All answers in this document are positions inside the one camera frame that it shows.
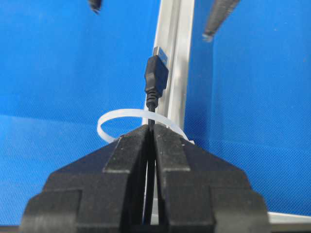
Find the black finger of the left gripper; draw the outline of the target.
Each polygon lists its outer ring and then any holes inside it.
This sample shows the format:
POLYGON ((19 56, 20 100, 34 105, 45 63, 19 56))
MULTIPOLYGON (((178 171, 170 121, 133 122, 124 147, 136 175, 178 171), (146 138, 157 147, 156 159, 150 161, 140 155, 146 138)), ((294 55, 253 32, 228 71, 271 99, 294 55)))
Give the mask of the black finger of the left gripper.
POLYGON ((206 26, 203 32, 203 39, 211 42, 221 27, 223 22, 234 11, 240 0, 215 0, 209 16, 207 18, 206 26))
POLYGON ((102 2, 103 2, 102 0, 88 0, 90 8, 95 14, 98 14, 100 12, 102 2))

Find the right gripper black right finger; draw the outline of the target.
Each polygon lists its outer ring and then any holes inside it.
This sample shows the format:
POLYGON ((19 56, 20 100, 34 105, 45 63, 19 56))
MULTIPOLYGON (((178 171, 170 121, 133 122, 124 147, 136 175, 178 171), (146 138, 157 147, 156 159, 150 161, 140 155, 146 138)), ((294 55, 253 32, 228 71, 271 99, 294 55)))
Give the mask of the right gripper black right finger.
POLYGON ((159 224, 169 233, 267 233, 267 207, 246 173, 154 127, 159 224))

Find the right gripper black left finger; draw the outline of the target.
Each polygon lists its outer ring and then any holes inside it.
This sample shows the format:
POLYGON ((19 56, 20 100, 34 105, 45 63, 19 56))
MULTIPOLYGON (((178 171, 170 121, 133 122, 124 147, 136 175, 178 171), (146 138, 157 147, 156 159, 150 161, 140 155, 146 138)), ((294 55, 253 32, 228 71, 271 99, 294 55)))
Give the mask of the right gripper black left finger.
POLYGON ((121 233, 143 222, 143 125, 51 173, 25 208, 21 233, 121 233))

